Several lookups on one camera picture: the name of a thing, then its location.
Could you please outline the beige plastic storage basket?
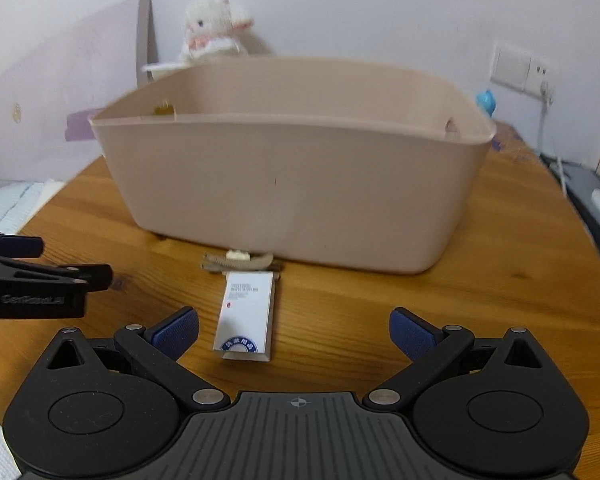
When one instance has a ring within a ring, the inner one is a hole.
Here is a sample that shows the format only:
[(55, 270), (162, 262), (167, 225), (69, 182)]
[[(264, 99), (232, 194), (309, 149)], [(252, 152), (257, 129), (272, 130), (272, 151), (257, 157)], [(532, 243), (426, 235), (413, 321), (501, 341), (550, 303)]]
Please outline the beige plastic storage basket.
[(440, 259), (495, 134), (438, 76), (256, 56), (146, 84), (91, 125), (147, 231), (389, 273)]

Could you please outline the pink purple headboard panel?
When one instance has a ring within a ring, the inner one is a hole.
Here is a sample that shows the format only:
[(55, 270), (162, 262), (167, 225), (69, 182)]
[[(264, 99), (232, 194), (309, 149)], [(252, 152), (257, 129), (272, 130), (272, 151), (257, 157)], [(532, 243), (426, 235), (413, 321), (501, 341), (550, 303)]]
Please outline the pink purple headboard panel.
[(68, 181), (102, 150), (88, 122), (146, 84), (151, 0), (123, 0), (36, 47), (0, 76), (0, 181)]

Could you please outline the white slim carton box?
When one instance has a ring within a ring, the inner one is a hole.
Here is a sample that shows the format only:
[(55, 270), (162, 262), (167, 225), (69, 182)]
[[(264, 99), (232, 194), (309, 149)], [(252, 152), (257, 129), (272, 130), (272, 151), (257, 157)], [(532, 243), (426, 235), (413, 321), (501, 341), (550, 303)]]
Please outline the white slim carton box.
[(271, 359), (276, 274), (228, 272), (212, 350), (226, 360)]

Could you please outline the white plush lamb toy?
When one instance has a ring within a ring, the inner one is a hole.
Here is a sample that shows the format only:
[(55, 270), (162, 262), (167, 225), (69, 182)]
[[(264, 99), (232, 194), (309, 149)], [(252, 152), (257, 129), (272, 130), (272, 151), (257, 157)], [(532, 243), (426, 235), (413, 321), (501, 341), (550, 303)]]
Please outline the white plush lamb toy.
[(195, 64), (222, 56), (244, 56), (240, 34), (250, 29), (253, 18), (230, 0), (194, 0), (187, 6), (184, 39), (178, 59)]

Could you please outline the white wall switch socket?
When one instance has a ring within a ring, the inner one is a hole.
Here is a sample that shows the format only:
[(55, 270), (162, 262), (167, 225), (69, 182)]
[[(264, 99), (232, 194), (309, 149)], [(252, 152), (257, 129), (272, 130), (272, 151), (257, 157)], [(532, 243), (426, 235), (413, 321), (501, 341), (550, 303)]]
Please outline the white wall switch socket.
[(490, 81), (535, 99), (553, 99), (559, 70), (545, 58), (507, 44), (493, 50)]

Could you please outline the grey laptop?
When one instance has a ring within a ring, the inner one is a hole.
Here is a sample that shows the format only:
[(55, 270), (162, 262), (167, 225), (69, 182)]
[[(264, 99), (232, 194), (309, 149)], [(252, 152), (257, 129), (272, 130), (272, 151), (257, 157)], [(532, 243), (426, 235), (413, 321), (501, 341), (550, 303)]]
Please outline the grey laptop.
[(540, 159), (576, 208), (600, 253), (600, 212), (591, 200), (592, 192), (600, 188), (600, 176), (574, 162), (560, 162), (557, 158), (544, 154), (540, 155)]

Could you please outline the blue bird figurine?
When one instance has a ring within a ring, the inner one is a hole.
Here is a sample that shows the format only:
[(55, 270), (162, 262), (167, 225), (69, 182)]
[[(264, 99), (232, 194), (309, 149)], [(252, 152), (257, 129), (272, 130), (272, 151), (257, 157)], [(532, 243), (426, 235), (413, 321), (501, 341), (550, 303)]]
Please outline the blue bird figurine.
[(496, 110), (496, 99), (491, 90), (478, 93), (476, 96), (476, 104), (489, 117), (492, 117)]

